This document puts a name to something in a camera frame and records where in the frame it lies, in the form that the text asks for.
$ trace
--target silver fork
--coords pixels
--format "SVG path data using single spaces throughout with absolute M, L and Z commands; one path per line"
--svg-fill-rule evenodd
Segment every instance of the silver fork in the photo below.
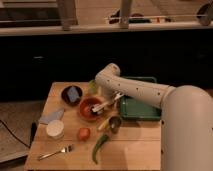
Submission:
M 67 147 L 62 148 L 59 151 L 49 153 L 49 154 L 40 155 L 40 156 L 38 156 L 37 160 L 42 160 L 42 159 L 45 159 L 47 157 L 50 157 L 50 156 L 53 156 L 53 155 L 59 154 L 59 153 L 68 153 L 68 152 L 71 152 L 73 149 L 74 149 L 74 145 L 72 144 L 72 145 L 69 145 Z

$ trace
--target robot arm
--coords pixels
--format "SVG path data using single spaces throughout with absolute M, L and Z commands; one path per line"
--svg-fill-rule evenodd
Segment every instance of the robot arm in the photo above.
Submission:
M 154 107 L 161 108 L 167 94 L 175 89 L 163 84 L 155 84 L 143 81 L 129 80 L 119 77 L 120 69 L 115 64 L 107 65 L 96 75 L 96 82 L 104 89 L 107 99 L 114 91 L 119 91 L 135 99 L 144 101 Z
M 162 109 L 161 170 L 213 170 L 213 100 L 194 86 L 168 85 L 119 77 L 120 69 L 109 64 L 96 75 L 105 98 L 122 92 Z

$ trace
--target small metal bowl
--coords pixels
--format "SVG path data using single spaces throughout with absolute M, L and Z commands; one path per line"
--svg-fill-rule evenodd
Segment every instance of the small metal bowl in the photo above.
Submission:
M 75 101 L 70 101 L 70 98 L 68 96 L 68 91 L 70 90 L 70 88 L 74 87 L 79 95 L 79 98 L 77 98 Z M 68 86 L 66 87 L 62 93 L 61 93 L 61 98 L 70 106 L 76 106 L 79 104 L 80 100 L 81 100 L 81 97 L 83 95 L 83 91 L 80 87 L 78 86 L 75 86 L 75 85 L 72 85 L 72 86 Z

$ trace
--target cabinet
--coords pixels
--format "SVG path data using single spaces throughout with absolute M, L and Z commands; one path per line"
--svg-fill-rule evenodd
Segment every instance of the cabinet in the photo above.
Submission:
M 52 82 L 89 81 L 110 62 L 122 75 L 212 88 L 212 35 L 191 29 L 0 37 L 0 100 L 44 99 Z

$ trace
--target black cable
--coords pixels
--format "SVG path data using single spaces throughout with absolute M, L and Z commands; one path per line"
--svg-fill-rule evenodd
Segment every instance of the black cable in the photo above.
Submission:
M 13 132 L 7 127 L 7 125 L 2 121 L 0 120 L 0 122 L 4 125 L 4 127 L 9 131 L 9 133 L 16 139 L 18 140 L 20 143 L 22 143 L 24 146 L 26 146 L 27 148 L 30 148 L 29 145 L 27 145 L 26 143 L 24 143 L 21 139 L 19 139 L 15 134 L 13 134 Z

